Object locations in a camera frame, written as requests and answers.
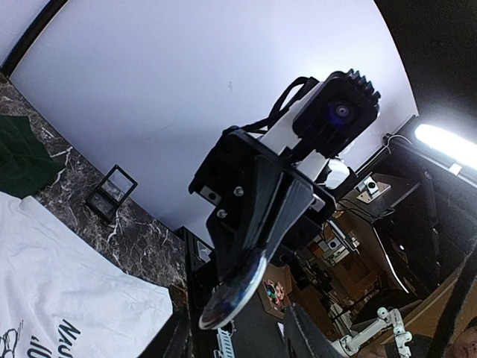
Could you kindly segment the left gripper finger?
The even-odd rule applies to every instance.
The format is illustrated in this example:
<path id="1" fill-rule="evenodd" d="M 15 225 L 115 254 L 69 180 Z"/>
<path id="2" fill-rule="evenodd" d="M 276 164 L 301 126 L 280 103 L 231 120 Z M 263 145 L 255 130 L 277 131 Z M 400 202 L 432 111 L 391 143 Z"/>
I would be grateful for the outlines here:
<path id="1" fill-rule="evenodd" d="M 283 324 L 287 357 L 347 357 L 332 345 L 299 304 L 291 304 L 286 308 Z"/>

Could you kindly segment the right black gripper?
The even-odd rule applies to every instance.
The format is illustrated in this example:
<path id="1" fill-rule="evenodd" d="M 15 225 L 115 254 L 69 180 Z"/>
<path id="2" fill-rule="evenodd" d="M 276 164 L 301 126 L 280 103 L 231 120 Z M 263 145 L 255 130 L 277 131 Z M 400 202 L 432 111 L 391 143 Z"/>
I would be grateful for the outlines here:
<path id="1" fill-rule="evenodd" d="M 325 189 L 236 126 L 223 131 L 189 192 L 215 207 L 206 228 L 222 281 L 255 248 L 275 266 L 291 263 L 335 211 Z"/>

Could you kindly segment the dark brooch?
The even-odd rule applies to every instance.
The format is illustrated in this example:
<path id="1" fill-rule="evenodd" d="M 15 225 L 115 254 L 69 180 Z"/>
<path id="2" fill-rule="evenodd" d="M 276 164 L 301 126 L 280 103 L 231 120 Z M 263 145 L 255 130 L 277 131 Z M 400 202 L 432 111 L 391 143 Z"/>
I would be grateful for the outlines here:
<path id="1" fill-rule="evenodd" d="M 203 309 L 198 327 L 217 330 L 229 324 L 251 299 L 267 268 L 265 250 L 255 248 L 244 261 L 212 293 Z"/>

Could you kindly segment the white green Charlie Brown shirt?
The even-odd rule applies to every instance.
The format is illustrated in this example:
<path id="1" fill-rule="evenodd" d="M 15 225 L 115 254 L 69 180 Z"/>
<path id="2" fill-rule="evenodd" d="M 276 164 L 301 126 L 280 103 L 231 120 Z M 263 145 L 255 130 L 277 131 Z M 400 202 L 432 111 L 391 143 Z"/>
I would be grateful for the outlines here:
<path id="1" fill-rule="evenodd" d="M 61 169 L 27 117 L 1 118 L 1 355 L 152 357 L 169 292 L 122 272 L 35 199 Z"/>

